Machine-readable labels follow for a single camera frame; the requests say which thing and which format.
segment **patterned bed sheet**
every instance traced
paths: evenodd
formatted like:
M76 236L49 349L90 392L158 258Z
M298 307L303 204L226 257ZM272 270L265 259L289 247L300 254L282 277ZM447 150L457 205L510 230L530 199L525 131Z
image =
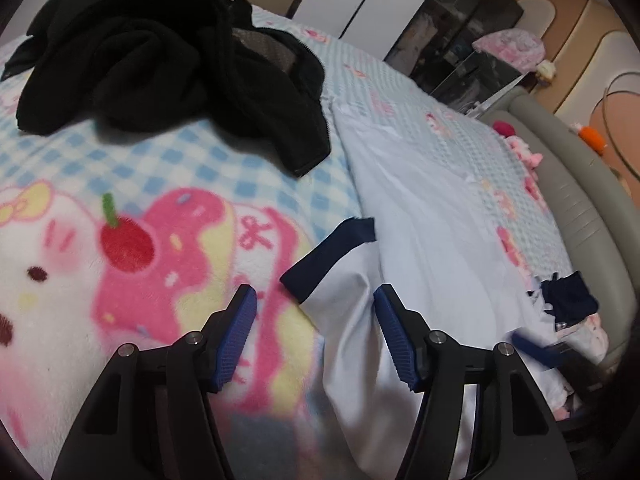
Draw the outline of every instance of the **patterned bed sheet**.
M434 163L475 175L523 276L571 271L537 187L489 128L322 32L258 8L254 23L295 35L326 71L332 154L298 180L280 171L267 145L233 139L205 118L156 136L89 119L50 137L25 135L15 110L29 73L0 84L0 419L45 479L69 414L117 345L171 343L246 281L258 290L260 315L234 380L211 399L236 478L364 477L322 392L321 340L277 281L342 220L360 215L332 100L404 132L407 142L420 139ZM0 70L20 41L0 47ZM104 235L106 194L122 229L144 240L135 264L122 240ZM199 268L207 272L188 271Z

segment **white fabric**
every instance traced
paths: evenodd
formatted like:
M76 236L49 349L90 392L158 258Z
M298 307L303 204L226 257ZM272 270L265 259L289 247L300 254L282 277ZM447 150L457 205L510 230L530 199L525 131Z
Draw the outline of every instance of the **white fabric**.
M476 184L434 165L392 128L369 123L345 105L334 104L333 112L363 213L376 221L382 280L404 306L461 344L492 348L520 327L555 341L554 318L542 304L532 306L482 211ZM366 251L345 256L302 307L326 339L323 384L358 466L376 480L390 480L421 396L401 383L379 327L373 329L377 259ZM333 304L338 298L342 303ZM564 404L555 371L527 364L551 408ZM465 475L473 416L474 398L467 395L452 478Z

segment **padded headboard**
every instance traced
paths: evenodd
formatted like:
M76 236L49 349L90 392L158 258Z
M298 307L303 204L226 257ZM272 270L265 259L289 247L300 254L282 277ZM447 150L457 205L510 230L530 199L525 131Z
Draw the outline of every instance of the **padded headboard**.
M640 292L640 215L600 157L523 88L504 95L480 118L512 124L544 159L538 186L575 270L600 303L609 335L604 365L625 349Z

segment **metal screw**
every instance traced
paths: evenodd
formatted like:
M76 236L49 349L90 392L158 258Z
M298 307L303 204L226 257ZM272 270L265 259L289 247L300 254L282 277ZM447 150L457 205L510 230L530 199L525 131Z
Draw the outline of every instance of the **metal screw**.
M118 355L120 357L129 357L135 351L136 347L131 343L124 343L124 345L121 345L120 348L118 348Z
M515 352L513 345L509 343L498 343L498 352L502 355L512 355Z
M197 330L189 332L186 336L184 336L184 340L188 345L197 345L200 341L202 341L202 332L198 332Z
M429 339L436 343L436 345L441 345L447 340L447 334L445 334L442 330L432 330L429 334Z

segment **bed headboard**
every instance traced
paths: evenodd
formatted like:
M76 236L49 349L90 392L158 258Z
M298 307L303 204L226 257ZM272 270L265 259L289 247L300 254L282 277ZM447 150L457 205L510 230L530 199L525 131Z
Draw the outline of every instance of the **bed headboard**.
M574 269L600 303L609 335L605 366L628 339L640 292L640 215L600 157L523 88L504 95L480 118L512 124L544 159L538 186L551 209Z

